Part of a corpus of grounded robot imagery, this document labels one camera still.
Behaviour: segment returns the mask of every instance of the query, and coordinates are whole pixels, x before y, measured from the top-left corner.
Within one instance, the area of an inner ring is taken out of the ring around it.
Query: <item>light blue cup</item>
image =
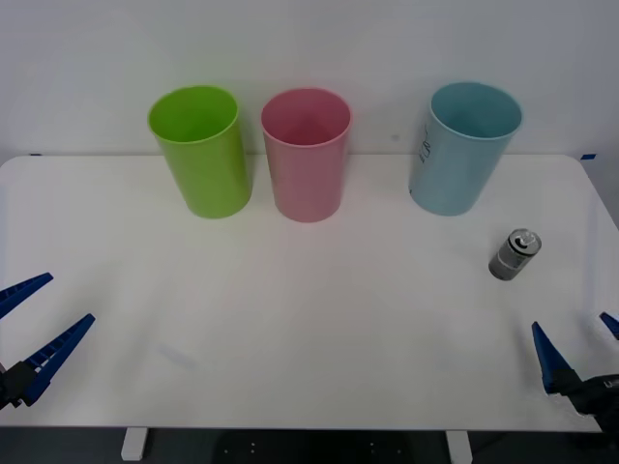
[[[429,112],[413,160],[410,194],[432,213],[461,215],[480,196],[520,127],[522,111],[502,90],[460,82],[438,90]]]

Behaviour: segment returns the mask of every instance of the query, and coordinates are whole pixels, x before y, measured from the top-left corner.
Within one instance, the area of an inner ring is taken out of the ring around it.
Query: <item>table leg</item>
[[[447,446],[452,464],[471,464],[473,453],[466,430],[447,430]]]
[[[148,435],[146,427],[129,427],[125,434],[125,443],[120,455],[123,461],[141,461],[144,454],[144,444]]]

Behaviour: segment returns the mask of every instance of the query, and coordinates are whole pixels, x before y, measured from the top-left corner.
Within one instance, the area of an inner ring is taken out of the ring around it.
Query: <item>cup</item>
[[[148,125],[189,209],[225,218],[250,200],[239,106],[222,88],[196,85],[158,100]]]
[[[316,222],[339,208],[352,112],[318,88],[276,95],[262,109],[275,203],[287,218]]]
[[[460,82],[438,90],[413,159],[413,199],[441,216],[466,213],[521,121],[516,100],[489,85]]]

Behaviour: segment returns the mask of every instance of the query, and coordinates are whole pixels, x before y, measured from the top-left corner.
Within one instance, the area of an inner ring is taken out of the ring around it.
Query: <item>silver can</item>
[[[488,268],[500,280],[512,280],[542,247],[540,236],[529,229],[516,229],[490,260]]]

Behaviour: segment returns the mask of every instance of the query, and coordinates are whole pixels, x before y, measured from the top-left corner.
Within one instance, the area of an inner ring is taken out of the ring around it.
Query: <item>cup rim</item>
[[[344,105],[346,106],[346,109],[348,110],[348,125],[346,126],[346,129],[344,129],[342,132],[340,132],[338,135],[336,135],[335,137],[327,140],[326,142],[321,142],[321,143],[315,143],[313,145],[297,145],[294,143],[288,143],[288,142],[284,142],[283,140],[278,139],[277,137],[275,137],[274,135],[271,135],[266,128],[264,127],[264,110],[266,109],[267,105],[272,102],[274,99],[276,99],[277,97],[281,97],[282,95],[285,94],[289,94],[292,92],[297,92],[299,90],[317,90],[320,92],[323,92],[325,94],[330,94],[334,97],[336,97],[338,100],[340,100],[342,103],[344,103]],[[333,142],[335,142],[336,140],[340,140],[341,138],[345,137],[348,132],[350,131],[350,127],[352,126],[352,120],[353,120],[353,116],[352,116],[352,109],[350,107],[350,104],[348,104],[348,101],[346,101],[341,95],[332,92],[331,90],[322,88],[322,87],[294,87],[292,89],[287,89],[284,90],[282,92],[279,92],[275,95],[273,95],[265,104],[264,106],[262,106],[262,111],[260,111],[260,126],[262,127],[262,133],[264,133],[266,136],[268,136],[271,140],[278,142],[280,145],[284,145],[286,147],[292,147],[292,148],[319,148],[319,147],[323,147],[325,145],[329,145]]]
[[[234,113],[234,118],[232,118],[232,121],[230,122],[230,124],[228,124],[225,128],[223,128],[222,130],[220,130],[219,132],[206,137],[206,138],[200,138],[199,140],[192,140],[191,142],[179,142],[178,140],[170,140],[168,138],[165,137],[161,137],[158,133],[156,133],[153,128],[151,127],[151,116],[153,114],[153,110],[155,109],[155,106],[157,106],[160,102],[162,102],[164,99],[167,99],[169,97],[171,97],[172,95],[176,94],[177,92],[182,92],[184,90],[190,90],[190,89],[197,89],[197,88],[202,88],[202,89],[211,89],[211,90],[217,90],[219,92],[222,92],[224,94],[227,94],[232,101],[234,102],[234,107],[235,107],[235,113]],[[161,140],[165,143],[172,143],[175,145],[193,145],[193,144],[198,144],[198,143],[203,143],[207,140],[211,140],[213,138],[219,137],[220,135],[222,135],[223,133],[227,132],[232,126],[234,126],[236,124],[236,122],[239,119],[239,103],[236,101],[236,99],[234,98],[234,95],[232,95],[232,93],[226,89],[224,89],[223,87],[220,87],[219,85],[210,85],[210,84],[195,84],[195,85],[188,85],[185,87],[179,87],[177,89],[174,89],[170,92],[168,92],[167,94],[162,95],[161,97],[159,97],[157,99],[157,101],[155,101],[153,103],[153,105],[151,106],[151,109],[148,110],[148,116],[146,118],[146,122],[148,124],[148,129],[149,131],[157,137],[158,140]]]
[[[483,87],[487,87],[489,89],[494,90],[495,92],[501,93],[505,96],[507,96],[512,103],[516,106],[518,112],[520,113],[520,122],[518,123],[518,125],[516,126],[516,128],[514,130],[512,130],[511,132],[505,133],[503,135],[499,135],[497,137],[476,137],[474,135],[467,135],[466,133],[462,133],[462,132],[458,132],[457,130],[453,130],[452,128],[450,128],[449,126],[447,126],[445,123],[443,123],[438,116],[436,116],[436,114],[434,114],[434,109],[432,108],[432,102],[434,100],[434,97],[436,96],[436,94],[438,94],[441,90],[446,89],[447,87],[451,87],[452,85],[461,85],[461,84],[475,84],[475,85],[481,85]],[[522,107],[520,106],[520,103],[518,103],[518,101],[512,97],[511,94],[509,94],[508,92],[506,92],[503,89],[500,89],[498,87],[495,87],[494,85],[490,85],[490,84],[484,84],[483,82],[477,82],[475,80],[462,80],[460,82],[452,82],[450,84],[447,85],[443,85],[441,86],[436,92],[434,92],[432,94],[431,99],[429,99],[429,113],[432,116],[432,119],[434,121],[436,121],[438,124],[440,124],[445,130],[457,135],[458,137],[462,137],[462,138],[467,138],[469,140],[478,140],[478,141],[482,141],[482,142],[491,142],[494,140],[501,140],[503,138],[509,138],[511,136],[513,136],[516,132],[518,132],[518,130],[522,127],[522,120],[524,119],[524,115],[522,113]]]

